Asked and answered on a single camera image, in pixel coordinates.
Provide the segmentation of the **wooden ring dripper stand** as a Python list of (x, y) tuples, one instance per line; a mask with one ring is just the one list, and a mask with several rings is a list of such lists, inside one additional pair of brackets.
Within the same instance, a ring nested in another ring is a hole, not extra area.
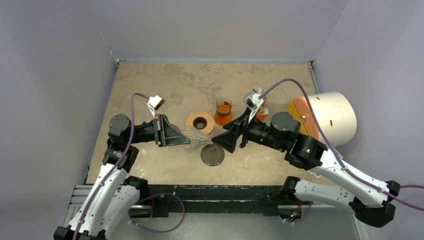
[(193, 127), (205, 134), (210, 134), (215, 127), (215, 121), (213, 116), (208, 112), (196, 111), (186, 118), (185, 125), (187, 127)]

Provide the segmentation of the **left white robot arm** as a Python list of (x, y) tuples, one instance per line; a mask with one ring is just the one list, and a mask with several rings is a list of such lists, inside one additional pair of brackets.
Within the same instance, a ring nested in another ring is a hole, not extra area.
[(139, 154), (134, 144), (151, 141), (159, 147), (191, 142), (164, 114), (141, 125), (134, 125), (124, 114), (109, 121), (107, 149), (97, 179), (68, 225), (56, 229), (55, 240), (107, 240), (132, 205), (148, 201), (148, 181), (129, 172)]

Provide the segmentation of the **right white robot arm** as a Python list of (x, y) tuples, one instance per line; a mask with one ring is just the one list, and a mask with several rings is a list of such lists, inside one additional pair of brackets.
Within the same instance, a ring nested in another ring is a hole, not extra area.
[(278, 150), (285, 154), (284, 159), (290, 165), (319, 174), (335, 183), (334, 186), (322, 185), (288, 176), (280, 191), (284, 202), (318, 202), (334, 206), (376, 228), (382, 228), (394, 219), (396, 207), (389, 195), (399, 194), (399, 183), (375, 179), (344, 161), (338, 161), (338, 155), (325, 144), (300, 133), (300, 122), (288, 112), (274, 114), (270, 125), (256, 118), (248, 122), (249, 116), (247, 109), (224, 125), (226, 131), (214, 136), (211, 141), (233, 153), (241, 137), (240, 148), (254, 142)]

